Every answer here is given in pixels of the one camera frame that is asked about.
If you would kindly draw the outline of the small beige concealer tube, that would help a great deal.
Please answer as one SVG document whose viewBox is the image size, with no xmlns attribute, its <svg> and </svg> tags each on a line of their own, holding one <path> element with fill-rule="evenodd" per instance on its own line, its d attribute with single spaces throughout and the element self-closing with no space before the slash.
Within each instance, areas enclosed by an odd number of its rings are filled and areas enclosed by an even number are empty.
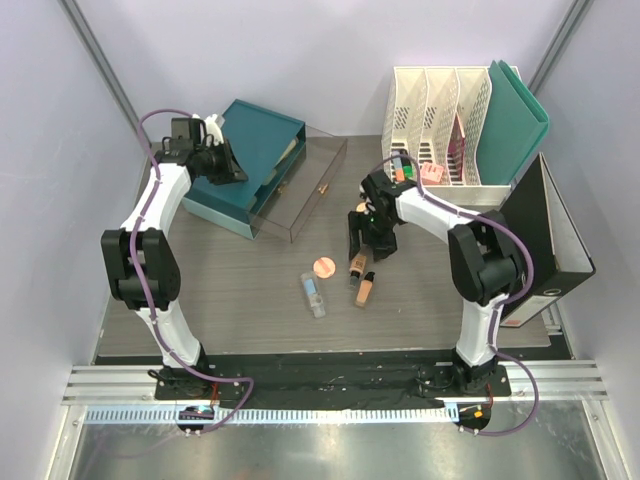
<svg viewBox="0 0 640 480">
<path fill-rule="evenodd" d="M 358 253 L 351 260 L 349 266 L 349 287 L 355 289 L 364 273 L 367 257 L 364 253 Z"/>
</svg>

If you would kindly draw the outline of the peach foundation bottle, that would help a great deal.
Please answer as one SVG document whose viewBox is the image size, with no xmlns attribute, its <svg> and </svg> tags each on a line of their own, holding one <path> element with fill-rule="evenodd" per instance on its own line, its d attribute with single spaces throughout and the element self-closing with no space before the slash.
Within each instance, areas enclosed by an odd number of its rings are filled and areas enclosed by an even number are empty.
<svg viewBox="0 0 640 480">
<path fill-rule="evenodd" d="M 370 271 L 361 280 L 358 292 L 355 297 L 355 305 L 364 308 L 373 289 L 375 273 Z"/>
</svg>

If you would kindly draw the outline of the clear blue label bottle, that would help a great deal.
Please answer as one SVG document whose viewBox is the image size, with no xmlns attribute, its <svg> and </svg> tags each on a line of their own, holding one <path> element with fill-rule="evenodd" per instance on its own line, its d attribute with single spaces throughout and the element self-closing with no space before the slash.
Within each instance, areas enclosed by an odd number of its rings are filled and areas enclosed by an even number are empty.
<svg viewBox="0 0 640 480">
<path fill-rule="evenodd" d="M 323 297 L 320 293 L 317 277 L 314 272 L 306 272 L 300 276 L 301 285 L 309 305 L 309 308 L 316 319 L 326 316 Z"/>
</svg>

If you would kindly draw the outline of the cream gold pump bottle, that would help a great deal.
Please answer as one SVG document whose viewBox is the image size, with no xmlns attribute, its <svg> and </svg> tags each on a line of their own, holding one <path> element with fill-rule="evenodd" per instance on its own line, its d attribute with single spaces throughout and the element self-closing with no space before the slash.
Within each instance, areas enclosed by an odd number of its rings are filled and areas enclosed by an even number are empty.
<svg viewBox="0 0 640 480">
<path fill-rule="evenodd" d="M 277 160 L 277 162 L 275 164 L 275 167 L 278 167 L 294 151 L 294 149 L 297 147 L 297 145 L 298 145 L 298 139 L 294 138 L 288 144 L 288 146 L 285 148 L 284 152 L 281 154 L 281 156 Z"/>
</svg>

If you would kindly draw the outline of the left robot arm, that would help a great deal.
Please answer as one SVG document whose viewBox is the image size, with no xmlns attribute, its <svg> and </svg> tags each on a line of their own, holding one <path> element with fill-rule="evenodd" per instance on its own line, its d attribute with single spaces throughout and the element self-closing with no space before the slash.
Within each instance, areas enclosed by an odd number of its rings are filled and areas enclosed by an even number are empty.
<svg viewBox="0 0 640 480">
<path fill-rule="evenodd" d="M 149 179 L 132 213 L 119 228 L 104 231 L 100 244 L 112 297 L 144 321 L 161 351 L 163 366 L 153 378 L 200 399 L 216 379 L 179 304 L 181 274 L 168 233 L 197 179 L 219 186 L 243 183 L 248 176 L 222 132 L 220 116 L 171 113 L 171 132 L 158 150 L 144 129 L 137 129 L 150 161 Z"/>
</svg>

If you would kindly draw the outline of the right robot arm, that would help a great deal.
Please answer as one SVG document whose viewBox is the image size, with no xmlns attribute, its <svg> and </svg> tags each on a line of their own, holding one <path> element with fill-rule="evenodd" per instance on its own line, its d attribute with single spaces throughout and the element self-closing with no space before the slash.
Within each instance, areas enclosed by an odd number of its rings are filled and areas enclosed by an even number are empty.
<svg viewBox="0 0 640 480">
<path fill-rule="evenodd" d="M 485 388 L 498 363 L 497 325 L 531 256 L 497 210 L 479 213 L 423 192 L 408 180 L 392 182 L 385 172 L 367 175 L 359 186 L 362 212 L 348 214 L 349 258 L 364 248 L 375 262 L 397 251 L 394 229 L 412 224 L 443 241 L 452 281 L 463 299 L 459 339 L 452 353 L 451 380 L 472 395 Z"/>
</svg>

